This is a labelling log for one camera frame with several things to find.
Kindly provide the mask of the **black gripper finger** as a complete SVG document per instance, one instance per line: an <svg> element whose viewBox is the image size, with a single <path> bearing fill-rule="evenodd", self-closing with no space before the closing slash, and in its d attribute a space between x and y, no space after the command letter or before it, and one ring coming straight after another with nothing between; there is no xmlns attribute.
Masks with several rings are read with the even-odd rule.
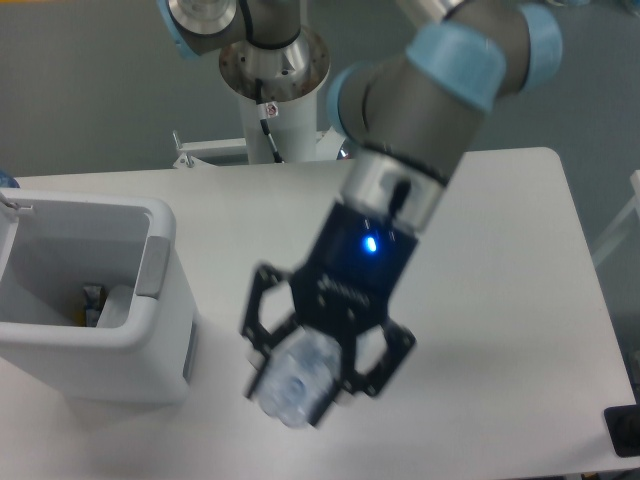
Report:
<svg viewBox="0 0 640 480"><path fill-rule="evenodd" d="M259 263L254 269L239 333L250 343L251 352L257 354L259 360L255 373L249 379L243 393L245 398L255 396L280 346L303 328L294 304L295 299L292 299L294 304L292 309L272 330L266 327L262 319L267 294L284 284L287 284L290 292L293 292L293 280L297 273L297 270L284 270L270 263Z"/></svg>
<svg viewBox="0 0 640 480"><path fill-rule="evenodd" d="M312 426L318 428L323 417L336 402L339 394L348 395L364 393L369 397L377 397L395 375L401 364L416 344L416 338L406 327L396 323L390 317L380 324L386 349L380 354L377 362L370 370L360 373L356 369L358 353L357 340L366 333L358 332L350 326L342 331L330 332L340 346L340 362L337 377L333 380L329 392L326 393L312 410Z"/></svg>

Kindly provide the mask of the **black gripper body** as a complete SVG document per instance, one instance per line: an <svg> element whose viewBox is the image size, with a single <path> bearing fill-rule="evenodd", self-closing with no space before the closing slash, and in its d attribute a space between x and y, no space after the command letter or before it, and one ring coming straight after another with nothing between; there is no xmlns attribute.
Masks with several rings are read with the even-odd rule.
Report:
<svg viewBox="0 0 640 480"><path fill-rule="evenodd" d="M299 323L344 342L377 326L402 331L390 297L417 238L336 202L290 286Z"/></svg>

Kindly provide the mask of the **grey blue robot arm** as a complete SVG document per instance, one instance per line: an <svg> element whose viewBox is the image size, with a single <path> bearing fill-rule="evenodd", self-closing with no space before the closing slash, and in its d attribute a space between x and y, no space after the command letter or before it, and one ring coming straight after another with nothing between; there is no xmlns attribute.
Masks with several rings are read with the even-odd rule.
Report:
<svg viewBox="0 0 640 480"><path fill-rule="evenodd" d="M378 395L414 346L389 301L495 101L552 78L562 36L538 3L418 1L404 51L342 71L327 93L356 162L307 258L255 269L241 335L259 359L246 395L291 428L341 394Z"/></svg>

